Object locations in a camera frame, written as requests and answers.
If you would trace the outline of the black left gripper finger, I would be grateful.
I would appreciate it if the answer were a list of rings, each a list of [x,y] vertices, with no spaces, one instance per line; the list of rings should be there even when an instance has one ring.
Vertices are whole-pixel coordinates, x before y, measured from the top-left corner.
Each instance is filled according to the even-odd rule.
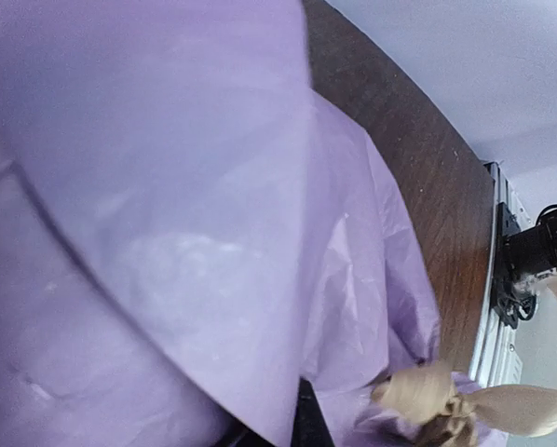
[[[231,447],[270,447],[271,443],[246,427],[235,423],[231,427]],[[312,385],[304,378],[299,381],[298,396],[292,426],[291,447],[333,447]]]

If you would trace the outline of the beige satin ribbon bow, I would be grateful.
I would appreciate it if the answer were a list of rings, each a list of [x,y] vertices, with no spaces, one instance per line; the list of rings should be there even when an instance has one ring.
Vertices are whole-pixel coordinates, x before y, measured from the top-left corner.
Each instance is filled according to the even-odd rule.
[[[557,429],[557,389],[503,385],[463,394],[440,362],[392,374],[371,398],[420,427],[416,446],[476,446],[479,422],[529,438]]]

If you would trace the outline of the purple flower bouquet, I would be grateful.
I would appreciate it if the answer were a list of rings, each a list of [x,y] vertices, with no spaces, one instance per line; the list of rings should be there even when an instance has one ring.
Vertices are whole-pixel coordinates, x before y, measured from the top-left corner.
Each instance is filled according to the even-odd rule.
[[[0,1],[0,446],[409,446],[400,190],[298,1]]]

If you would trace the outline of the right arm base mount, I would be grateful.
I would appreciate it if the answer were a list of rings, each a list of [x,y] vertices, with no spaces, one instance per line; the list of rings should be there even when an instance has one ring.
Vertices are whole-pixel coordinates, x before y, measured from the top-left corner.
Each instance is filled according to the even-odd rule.
[[[557,204],[549,205],[536,224],[522,230],[507,204],[496,208],[496,244],[490,308],[500,322],[516,329],[536,311],[536,295],[522,284],[531,276],[557,270]]]

